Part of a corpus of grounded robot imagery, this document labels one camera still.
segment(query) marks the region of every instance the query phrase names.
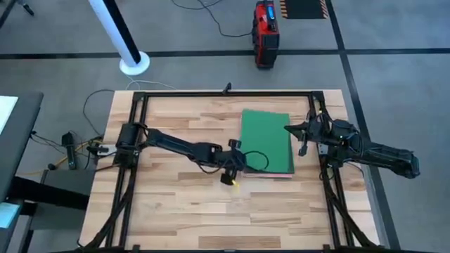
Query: red power station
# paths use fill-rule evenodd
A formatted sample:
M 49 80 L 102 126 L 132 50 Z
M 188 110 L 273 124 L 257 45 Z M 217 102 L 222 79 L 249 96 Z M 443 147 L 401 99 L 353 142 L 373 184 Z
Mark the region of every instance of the red power station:
M 253 17 L 252 40 L 258 68 L 272 68 L 278 54 L 280 33 L 273 1 L 258 1 Z

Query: green folder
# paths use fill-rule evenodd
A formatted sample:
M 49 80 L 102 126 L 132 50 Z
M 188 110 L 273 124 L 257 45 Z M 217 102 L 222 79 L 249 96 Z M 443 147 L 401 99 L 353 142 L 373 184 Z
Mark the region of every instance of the green folder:
M 262 112 L 245 109 L 242 113 L 240 150 L 243 153 L 260 151 L 269 158 L 258 153 L 246 156 L 247 166 L 257 171 L 268 173 L 292 173 L 292 150 L 290 148 L 289 132 L 284 126 L 289 125 L 289 115 L 286 113 Z

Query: yellow and black sign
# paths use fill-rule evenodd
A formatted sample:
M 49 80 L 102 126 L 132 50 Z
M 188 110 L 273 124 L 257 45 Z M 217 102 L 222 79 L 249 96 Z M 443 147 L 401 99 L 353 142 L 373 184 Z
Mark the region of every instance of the yellow and black sign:
M 325 0 L 280 0 L 281 15 L 287 19 L 326 19 Z

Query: white pole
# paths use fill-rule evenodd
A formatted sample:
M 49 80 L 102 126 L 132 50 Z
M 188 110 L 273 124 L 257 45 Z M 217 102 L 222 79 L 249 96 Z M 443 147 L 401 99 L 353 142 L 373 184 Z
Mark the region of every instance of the white pole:
M 127 75 L 145 72 L 150 65 L 150 58 L 138 51 L 115 1 L 89 0 L 89 3 L 122 58 L 120 70 Z

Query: cable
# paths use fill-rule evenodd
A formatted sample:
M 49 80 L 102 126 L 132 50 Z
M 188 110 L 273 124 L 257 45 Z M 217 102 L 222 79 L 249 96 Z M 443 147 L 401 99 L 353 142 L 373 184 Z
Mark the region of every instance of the cable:
M 264 158 L 266 158 L 266 166 L 265 166 L 263 169 L 256 169 L 256 170 L 260 170 L 260 171 L 265 171 L 265 170 L 267 169 L 267 167 L 269 166 L 269 158 L 267 157 L 266 154 L 264 154 L 263 152 L 260 152 L 260 151 L 253 150 L 253 151 L 245 152 L 245 153 L 243 153 L 243 155 L 244 155 L 245 157 L 247 157 L 247 155 L 249 155 L 249 154 L 254 154 L 254 153 L 260 154 L 260 155 L 262 155 Z
M 330 169 L 330 167 L 327 167 L 326 168 L 326 171 L 327 171 L 327 177 L 328 177 L 328 169 Z M 332 175 L 331 175 L 331 177 L 328 177 L 328 180 L 331 180 L 331 179 L 333 179 L 333 178 L 335 178 L 335 174 L 333 173 Z M 319 174 L 319 179 L 320 179 L 320 181 L 323 181 L 323 172 L 321 171 L 321 173 Z
M 162 82 L 152 82 L 152 81 L 146 81 L 146 80 L 135 80 L 135 79 L 133 79 L 132 77 L 130 77 L 130 76 L 128 76 L 127 75 L 127 77 L 131 80 L 131 82 L 129 82 L 128 83 L 128 85 L 127 85 L 127 87 L 125 88 L 125 90 L 127 90 L 128 91 L 128 88 L 132 85 L 132 84 L 136 84 L 137 86 L 138 86 L 138 90 L 141 90 L 141 85 L 139 84 L 140 82 L 141 83 L 145 83 L 145 84 L 161 84 L 161 85 L 163 85 L 163 86 L 165 86 L 165 87 L 167 87 L 167 88 L 170 88 L 170 89 L 174 89 L 174 90 L 176 90 L 177 88 L 175 88 L 175 87 L 173 87 L 173 86 L 171 86 L 171 85 L 169 85 L 169 84 L 163 84 Z
M 203 167 L 202 167 L 199 163 L 196 163 L 196 164 L 197 164 L 198 167 L 199 167 L 203 172 L 205 172 L 206 174 L 214 174 L 214 173 L 218 172 L 220 169 L 223 168 L 223 167 L 219 167 L 219 168 L 217 168 L 217 169 L 215 169 L 215 170 L 213 170 L 213 171 L 207 171 L 207 170 L 203 169 Z
M 59 153 L 61 153 L 61 154 L 63 154 L 63 155 L 65 154 L 63 151 L 59 150 L 55 145 L 51 145 L 50 143 L 48 143 L 48 142 L 46 142 L 46 141 L 45 141 L 45 143 L 39 142 L 39 141 L 35 140 L 32 136 L 30 136 L 30 138 L 31 138 L 31 140 L 34 141 L 35 143 L 38 143 L 38 144 L 41 144 L 41 145 L 47 145 L 47 146 L 50 146 L 50 147 L 52 147 L 54 150 L 58 151 Z
M 210 14 L 210 16 L 213 19 L 213 21 L 217 24 L 217 27 L 219 28 L 219 33 L 220 33 L 221 36 L 223 36 L 223 37 L 230 37 L 230 38 L 239 38 L 239 37 L 244 37 L 244 36 L 248 36 L 248 35 L 252 34 L 252 32 L 248 32 L 248 33 L 245 33 L 245 34 L 239 34 L 239 35 L 224 34 L 222 32 L 222 28 L 220 26 L 219 21 L 217 21 L 217 19 L 214 17 L 214 14 L 212 14 L 212 11 L 208 8 L 209 6 L 206 6 L 201 0 L 197 0 L 197 1 L 202 5 L 202 7 L 204 9 L 206 9 L 206 11 L 208 11 L 208 13 Z
M 79 139 L 79 145 L 81 146 L 81 154 L 83 153 L 83 148 L 84 148 L 84 141 L 83 141 L 83 138 L 79 135 L 79 134 L 77 134 L 77 132 L 76 131 L 73 131 L 73 130 L 69 130 L 69 132 L 71 133 L 71 134 L 74 134 L 76 137 L 78 137 L 78 139 Z
M 87 161 L 86 161 L 86 165 L 84 165 L 84 169 L 83 170 L 87 169 L 87 167 L 89 166 L 89 162 L 90 161 L 91 161 L 91 153 L 89 152 L 89 153 L 87 153 Z
M 80 248 L 83 248 L 83 247 L 84 247 L 81 243 L 79 243 L 79 238 L 77 239 L 77 245 L 78 245 L 78 247 L 80 247 Z
M 175 3 L 175 0 L 171 0 L 171 1 L 172 1 L 172 3 L 173 3 L 175 6 L 178 6 L 179 8 L 183 8 L 183 9 L 186 9 L 186 10 L 198 11 L 198 10 L 202 10 L 202 9 L 205 8 L 205 7 L 201 7 L 201 8 L 193 8 L 193 7 L 181 6 L 181 5 L 177 4 L 177 3 Z M 215 1 L 214 3 L 212 3 L 212 4 L 206 5 L 206 7 L 211 7 L 211 6 L 215 5 L 215 4 L 220 3 L 221 1 L 223 1 L 223 0 L 217 0 L 217 1 Z
M 346 163 L 346 164 L 350 164 L 350 165 L 352 165 L 353 167 L 357 168 L 357 169 L 361 172 L 361 174 L 363 174 L 363 176 L 364 176 L 364 171 L 363 171 L 363 169 L 361 169 L 360 167 L 356 166 L 355 164 L 353 164 L 353 163 L 351 163 L 351 162 L 345 162 L 345 163 Z
M 44 141 L 45 143 L 42 143 L 42 142 L 37 141 L 36 139 L 33 138 L 33 136 L 36 136 L 37 138 L 41 139 L 41 140 Z M 42 137 L 42 136 L 37 135 L 35 131 L 33 131 L 33 132 L 31 133 L 30 138 L 31 138 L 34 142 L 36 142 L 36 143 L 38 143 L 38 144 L 51 146 L 52 148 L 54 148 L 56 151 L 60 152 L 60 153 L 63 154 L 63 155 L 65 155 L 65 152 L 59 150 L 58 148 L 66 148 L 66 147 L 70 147 L 70 146 L 76 146 L 76 145 L 79 145 L 79 146 L 75 149 L 75 153 L 77 153 L 78 155 L 83 155 L 83 156 L 85 156 L 85 157 L 87 157 L 87 155 L 78 152 L 78 150 L 80 150 L 81 148 L 83 148 L 83 146 L 85 146 L 87 143 L 89 143 L 89 141 L 91 141 L 92 143 L 103 144 L 101 141 L 97 141 L 97 140 L 96 140 L 98 137 L 94 137 L 94 138 L 90 139 L 89 141 L 85 141 L 85 142 L 80 143 L 80 144 L 75 144 L 75 143 L 74 143 L 74 144 L 70 144 L 70 145 L 61 145 L 61 144 L 59 144 L 59 143 L 56 143 L 55 141 L 52 141 L 52 140 L 50 140 L 50 139 L 47 139 L 47 138 L 44 138 L 44 137 Z
M 87 101 L 89 100 L 89 98 L 92 97 L 94 94 L 97 94 L 99 92 L 104 92 L 104 91 L 114 92 L 112 89 L 100 89 L 100 90 L 94 91 L 93 93 L 89 94 L 89 96 L 87 96 L 86 100 L 84 101 L 84 105 L 83 105 L 83 116 L 84 116 L 86 121 L 89 123 L 91 128 L 96 132 L 96 134 L 98 136 L 101 136 L 102 134 L 100 134 L 100 132 L 97 131 L 97 129 L 92 124 L 91 120 L 87 117 L 87 115 L 86 115 L 86 104 L 87 104 Z
M 106 167 L 103 167 L 103 168 L 100 168 L 100 169 L 96 169 L 95 172 L 103 171 L 103 170 L 106 170 L 106 169 L 112 169 L 112 168 L 117 167 L 117 166 L 119 166 L 119 164 L 112 164 L 112 165 L 109 165 L 109 166 L 106 166 Z

